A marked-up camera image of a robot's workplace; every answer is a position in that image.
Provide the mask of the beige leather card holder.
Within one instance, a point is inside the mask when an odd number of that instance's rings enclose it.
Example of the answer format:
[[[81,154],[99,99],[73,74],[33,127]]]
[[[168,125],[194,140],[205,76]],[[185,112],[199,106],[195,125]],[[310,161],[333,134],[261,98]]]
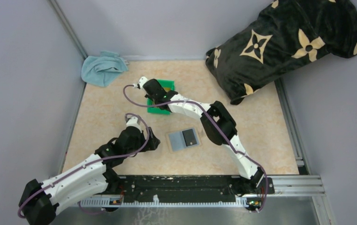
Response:
[[[199,133],[195,127],[172,131],[165,134],[167,146],[172,153],[197,148],[202,145]]]

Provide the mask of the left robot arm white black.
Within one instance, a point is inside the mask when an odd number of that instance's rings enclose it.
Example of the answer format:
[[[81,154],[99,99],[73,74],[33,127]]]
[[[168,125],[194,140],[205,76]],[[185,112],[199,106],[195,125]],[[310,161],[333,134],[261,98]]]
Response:
[[[42,182],[29,181],[19,201],[18,216],[30,225],[48,225],[66,208],[85,198],[104,192],[120,194],[122,183],[113,168],[139,152],[156,150],[159,144],[151,127],[143,131],[127,126],[118,137],[66,172]]]

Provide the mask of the dark grey credit card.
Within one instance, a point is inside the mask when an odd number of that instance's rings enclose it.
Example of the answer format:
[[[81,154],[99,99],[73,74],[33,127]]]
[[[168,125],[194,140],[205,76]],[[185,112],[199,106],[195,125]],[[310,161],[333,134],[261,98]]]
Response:
[[[194,129],[187,129],[182,131],[182,135],[184,138],[184,143],[186,147],[195,146],[198,144],[197,137]]]

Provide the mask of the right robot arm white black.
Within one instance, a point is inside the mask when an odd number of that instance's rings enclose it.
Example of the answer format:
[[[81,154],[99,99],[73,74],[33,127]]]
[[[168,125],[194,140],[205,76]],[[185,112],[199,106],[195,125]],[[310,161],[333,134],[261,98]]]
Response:
[[[145,96],[156,107],[200,120],[208,139],[228,149],[239,175],[244,179],[244,189],[256,193],[262,187],[265,171],[248,156],[238,136],[236,122],[222,102],[201,103],[174,90],[165,91],[158,80],[144,76],[139,79],[137,87],[146,92]]]

